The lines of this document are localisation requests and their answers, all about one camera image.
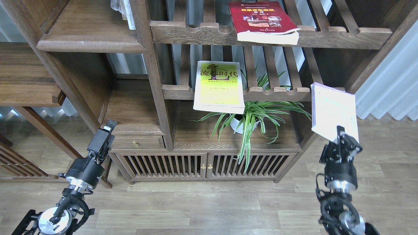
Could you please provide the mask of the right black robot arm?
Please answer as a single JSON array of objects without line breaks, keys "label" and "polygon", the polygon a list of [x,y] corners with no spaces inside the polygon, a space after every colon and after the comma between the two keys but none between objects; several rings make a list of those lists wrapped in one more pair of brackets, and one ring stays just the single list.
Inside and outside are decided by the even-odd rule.
[{"label": "right black robot arm", "polygon": [[318,186],[315,193],[320,202],[322,224],[330,235],[378,235],[376,228],[366,223],[352,205],[350,192],[357,189],[357,172],[354,155],[362,151],[357,140],[337,126],[336,143],[330,141],[324,146],[320,163],[325,164],[325,186],[323,191]]}]

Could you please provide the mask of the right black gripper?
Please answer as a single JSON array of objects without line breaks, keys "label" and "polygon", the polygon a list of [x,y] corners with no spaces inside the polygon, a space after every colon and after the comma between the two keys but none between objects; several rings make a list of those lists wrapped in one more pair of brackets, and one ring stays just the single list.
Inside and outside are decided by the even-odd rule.
[{"label": "right black gripper", "polygon": [[357,172],[354,155],[362,151],[356,139],[337,126],[337,143],[324,146],[319,162],[325,164],[325,186],[333,192],[349,193],[357,189]]}]

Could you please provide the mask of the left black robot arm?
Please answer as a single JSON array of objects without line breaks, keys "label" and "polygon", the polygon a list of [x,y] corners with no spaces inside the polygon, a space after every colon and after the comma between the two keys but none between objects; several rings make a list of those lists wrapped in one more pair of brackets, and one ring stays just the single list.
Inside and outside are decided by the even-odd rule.
[{"label": "left black robot arm", "polygon": [[112,131],[116,124],[109,119],[88,145],[88,156],[74,160],[67,173],[59,174],[69,186],[63,190],[56,206],[40,213],[29,210],[12,232],[14,235],[71,235],[95,213],[94,208],[86,204],[85,195],[93,194],[105,172],[102,164],[115,138]]}]

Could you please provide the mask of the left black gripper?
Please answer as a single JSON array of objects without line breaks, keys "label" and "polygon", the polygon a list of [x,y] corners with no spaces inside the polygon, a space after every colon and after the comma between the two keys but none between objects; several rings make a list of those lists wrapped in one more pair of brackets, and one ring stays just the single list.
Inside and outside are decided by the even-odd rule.
[{"label": "left black gripper", "polygon": [[108,155],[110,145],[114,140],[111,134],[117,122],[109,119],[103,129],[98,129],[87,150],[88,156],[74,160],[67,173],[59,173],[59,177],[69,182],[68,188],[79,193],[92,193],[96,188],[104,168],[101,166]]}]

